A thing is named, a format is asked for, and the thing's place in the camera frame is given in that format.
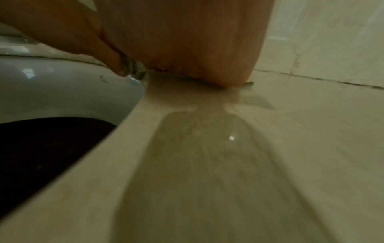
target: finger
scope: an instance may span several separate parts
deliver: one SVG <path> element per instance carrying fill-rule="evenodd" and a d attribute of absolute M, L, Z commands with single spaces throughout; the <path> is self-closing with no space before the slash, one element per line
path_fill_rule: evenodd
<path fill-rule="evenodd" d="M 94 43 L 90 46 L 88 54 L 103 62 L 117 75 L 122 77 L 128 76 L 128 69 L 123 64 L 120 53 L 113 50 L 101 39 L 96 38 Z"/>

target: beige countertop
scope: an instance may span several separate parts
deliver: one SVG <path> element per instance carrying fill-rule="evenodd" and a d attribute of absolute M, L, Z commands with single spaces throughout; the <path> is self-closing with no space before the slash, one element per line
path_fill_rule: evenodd
<path fill-rule="evenodd" d="M 261 71 L 229 90 L 146 79 L 0 242 L 383 242 L 382 90 Z"/>

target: dark liquid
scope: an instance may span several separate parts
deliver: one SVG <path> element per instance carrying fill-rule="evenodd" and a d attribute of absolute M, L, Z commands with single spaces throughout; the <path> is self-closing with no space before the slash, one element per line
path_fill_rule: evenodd
<path fill-rule="evenodd" d="M 0 124 L 0 218 L 63 173 L 115 127 L 78 117 Z"/>

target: crack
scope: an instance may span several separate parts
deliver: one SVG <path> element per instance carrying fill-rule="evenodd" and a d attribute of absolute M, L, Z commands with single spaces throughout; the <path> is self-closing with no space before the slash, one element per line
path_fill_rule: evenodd
<path fill-rule="evenodd" d="M 310 79 L 314 79 L 314 80 L 318 80 L 318 81 L 336 82 L 336 83 L 345 84 L 345 85 L 352 85 L 352 86 L 359 86 L 359 87 L 363 87 L 363 88 L 372 88 L 372 89 L 384 90 L 384 87 L 375 86 L 375 85 L 352 84 L 352 83 L 338 81 L 338 80 L 333 80 L 333 79 L 314 78 L 314 77 L 309 77 L 309 76 L 304 76 L 304 75 L 296 75 L 296 74 L 292 74 L 292 73 L 275 72 L 275 71 L 268 71 L 268 70 L 261 70 L 261 69 L 254 69 L 254 71 L 270 72 L 270 73 L 276 73 L 276 74 L 282 74 L 282 75 L 288 75 L 288 76 L 294 76 L 294 77 L 300 77 L 300 78 L 310 78 Z"/>

